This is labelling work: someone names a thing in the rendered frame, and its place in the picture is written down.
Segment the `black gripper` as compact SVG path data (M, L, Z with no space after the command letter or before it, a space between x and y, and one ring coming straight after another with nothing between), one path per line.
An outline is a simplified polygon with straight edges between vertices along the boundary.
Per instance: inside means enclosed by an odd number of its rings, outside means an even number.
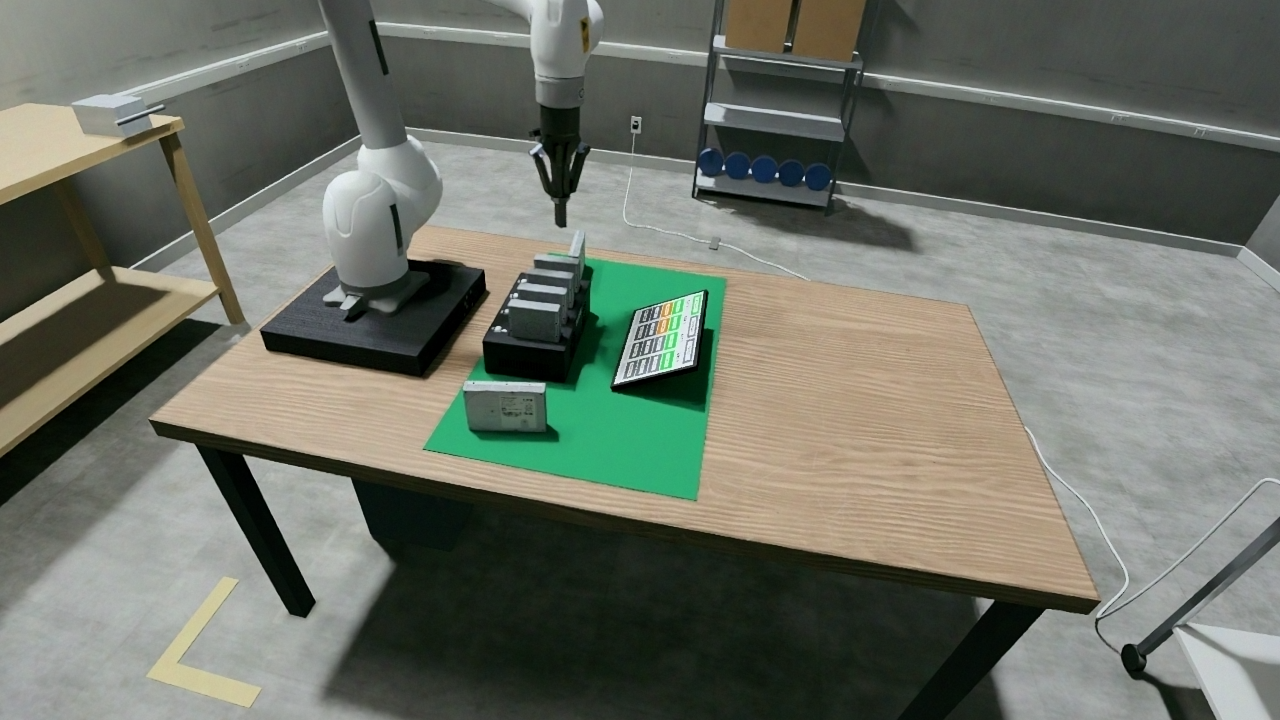
M571 193L575 193L579 190L582 168L588 154L591 151L591 147L588 143L582 143L580 126L581 108L554 109L541 105L540 145L538 149L530 150L530 155L536 161L544 190L550 195L550 200L556 202L556 225L559 225L561 228L568 227L568 202L571 200ZM558 137L558 135L573 136ZM547 161L544 160L544 151L550 158L552 181ZM573 152L576 152L575 158ZM571 168L572 163L573 165Z

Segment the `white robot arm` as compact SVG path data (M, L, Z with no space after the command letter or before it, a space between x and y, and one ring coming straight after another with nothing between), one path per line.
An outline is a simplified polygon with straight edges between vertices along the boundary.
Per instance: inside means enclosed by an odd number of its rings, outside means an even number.
M594 0L483 1L531 26L538 102L582 106L588 60L604 32L600 6ZM342 306L346 318L361 311L396 316L430 281L428 272L410 274L407 250L442 199L442 177L421 143L404 132L369 0L317 0L317 5L364 143L358 170L332 181L323 201L340 281L323 301Z

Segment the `green mat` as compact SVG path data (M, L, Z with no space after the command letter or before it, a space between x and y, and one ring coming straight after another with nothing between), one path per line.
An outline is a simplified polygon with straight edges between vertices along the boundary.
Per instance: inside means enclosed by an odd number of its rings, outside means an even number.
M468 430L463 386L422 450L675 498L698 500L726 278L585 258L590 313L564 383L547 383L547 432ZM634 310L708 290L698 372L611 389Z

